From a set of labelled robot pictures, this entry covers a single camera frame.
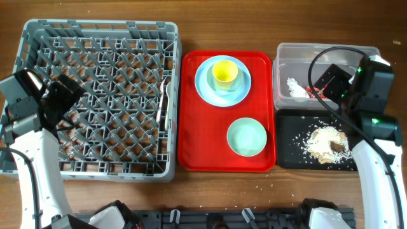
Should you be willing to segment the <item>white napkin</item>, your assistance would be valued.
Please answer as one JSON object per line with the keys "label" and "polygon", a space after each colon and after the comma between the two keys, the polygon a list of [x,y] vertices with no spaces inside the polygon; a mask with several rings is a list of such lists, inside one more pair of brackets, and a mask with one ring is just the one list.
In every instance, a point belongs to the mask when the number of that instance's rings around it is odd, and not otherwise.
{"label": "white napkin", "polygon": [[297,98],[309,98],[306,89],[298,84],[294,78],[287,79],[287,86],[289,87],[289,95]]}

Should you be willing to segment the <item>rice and food scraps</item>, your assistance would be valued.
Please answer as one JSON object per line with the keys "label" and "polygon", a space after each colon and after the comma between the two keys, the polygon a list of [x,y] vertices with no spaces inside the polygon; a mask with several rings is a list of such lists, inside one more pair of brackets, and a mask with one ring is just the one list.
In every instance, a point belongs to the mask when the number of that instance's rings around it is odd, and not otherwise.
{"label": "rice and food scraps", "polygon": [[300,151],[306,163],[315,159],[319,164],[340,164],[353,159],[348,137],[340,129],[341,124],[328,123],[322,117],[300,117],[305,130],[300,130],[293,137],[293,145]]}

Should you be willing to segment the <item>green bowl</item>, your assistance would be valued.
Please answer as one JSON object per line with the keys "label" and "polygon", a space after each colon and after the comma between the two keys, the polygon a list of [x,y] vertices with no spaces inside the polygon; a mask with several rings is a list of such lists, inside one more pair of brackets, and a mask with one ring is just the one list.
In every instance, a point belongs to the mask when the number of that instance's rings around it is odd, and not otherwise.
{"label": "green bowl", "polygon": [[267,133],[262,124],[253,118],[239,118],[227,130],[229,147],[239,156],[252,157],[260,154],[267,144]]}

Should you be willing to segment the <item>white plastic spoon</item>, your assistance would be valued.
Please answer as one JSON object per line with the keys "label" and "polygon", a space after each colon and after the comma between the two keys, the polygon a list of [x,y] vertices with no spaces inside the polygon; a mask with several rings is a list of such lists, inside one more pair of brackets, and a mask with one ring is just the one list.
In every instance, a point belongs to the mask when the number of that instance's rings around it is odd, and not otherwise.
{"label": "white plastic spoon", "polygon": [[169,115],[170,115],[170,107],[171,107],[171,81],[168,82],[166,87],[166,94],[167,94],[167,110],[165,116],[165,130],[168,131],[169,129]]}

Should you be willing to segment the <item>red strawberry snack wrapper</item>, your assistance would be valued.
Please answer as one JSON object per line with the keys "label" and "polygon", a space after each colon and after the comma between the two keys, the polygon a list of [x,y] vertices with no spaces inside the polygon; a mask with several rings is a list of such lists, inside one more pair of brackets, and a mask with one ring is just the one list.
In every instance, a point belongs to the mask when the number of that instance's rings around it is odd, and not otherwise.
{"label": "red strawberry snack wrapper", "polygon": [[[305,87],[305,90],[310,98],[315,98],[314,93],[312,92],[309,86]],[[314,87],[315,92],[321,99],[325,99],[326,96],[323,94],[323,90],[319,90],[318,88]]]}

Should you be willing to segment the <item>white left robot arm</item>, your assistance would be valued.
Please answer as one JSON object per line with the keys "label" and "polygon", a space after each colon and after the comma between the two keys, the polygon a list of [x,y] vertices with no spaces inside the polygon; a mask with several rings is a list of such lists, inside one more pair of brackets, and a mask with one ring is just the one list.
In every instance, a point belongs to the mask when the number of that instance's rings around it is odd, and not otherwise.
{"label": "white left robot arm", "polygon": [[1,137],[18,170],[22,197],[22,228],[125,228],[116,203],[103,207],[89,222],[74,216],[60,173],[57,125],[85,93],[78,83],[61,74],[46,85],[32,69],[1,80],[6,99]]}

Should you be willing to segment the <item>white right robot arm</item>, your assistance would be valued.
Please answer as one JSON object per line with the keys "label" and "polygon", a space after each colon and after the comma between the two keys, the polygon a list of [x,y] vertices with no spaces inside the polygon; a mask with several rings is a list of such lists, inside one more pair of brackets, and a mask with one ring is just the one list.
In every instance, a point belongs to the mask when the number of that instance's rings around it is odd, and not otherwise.
{"label": "white right robot arm", "polygon": [[332,64],[308,83],[337,103],[333,114],[346,124],[361,180],[366,228],[406,228],[406,192],[401,171],[398,121],[384,109],[394,73],[388,64],[364,59],[354,75]]}

